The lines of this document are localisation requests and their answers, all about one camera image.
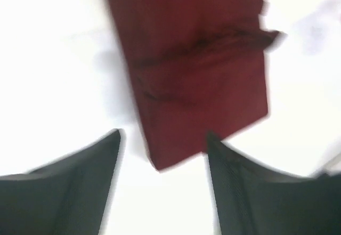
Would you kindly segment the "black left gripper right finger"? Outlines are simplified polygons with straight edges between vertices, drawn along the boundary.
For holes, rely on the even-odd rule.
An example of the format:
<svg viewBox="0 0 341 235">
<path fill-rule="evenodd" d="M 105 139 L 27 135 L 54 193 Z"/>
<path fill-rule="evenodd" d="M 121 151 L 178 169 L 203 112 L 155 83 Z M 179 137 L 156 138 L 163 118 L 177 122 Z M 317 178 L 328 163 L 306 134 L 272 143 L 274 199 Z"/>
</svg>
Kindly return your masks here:
<svg viewBox="0 0 341 235">
<path fill-rule="evenodd" d="M 222 234 L 340 234 L 340 174 L 296 177 L 258 164 L 207 135 Z"/>
</svg>

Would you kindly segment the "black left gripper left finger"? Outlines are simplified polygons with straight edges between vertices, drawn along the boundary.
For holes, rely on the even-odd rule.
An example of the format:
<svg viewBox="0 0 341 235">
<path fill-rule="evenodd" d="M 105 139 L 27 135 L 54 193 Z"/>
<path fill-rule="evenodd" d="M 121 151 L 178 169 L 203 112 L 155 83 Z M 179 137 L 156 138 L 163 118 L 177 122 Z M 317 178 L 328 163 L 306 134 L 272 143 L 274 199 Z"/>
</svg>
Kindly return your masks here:
<svg viewBox="0 0 341 235">
<path fill-rule="evenodd" d="M 2 176 L 1 234 L 99 234 L 120 142 L 116 130 L 39 169 Z"/>
</svg>

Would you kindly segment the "dark red t shirt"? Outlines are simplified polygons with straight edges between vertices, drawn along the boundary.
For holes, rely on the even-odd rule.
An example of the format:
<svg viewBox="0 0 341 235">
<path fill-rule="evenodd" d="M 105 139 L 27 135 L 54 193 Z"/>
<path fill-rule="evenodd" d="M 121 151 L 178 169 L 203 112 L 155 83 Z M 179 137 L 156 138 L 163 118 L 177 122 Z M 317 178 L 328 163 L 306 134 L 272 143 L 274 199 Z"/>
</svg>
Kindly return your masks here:
<svg viewBox="0 0 341 235">
<path fill-rule="evenodd" d="M 263 0 L 107 1 L 156 170 L 267 115 Z"/>
</svg>

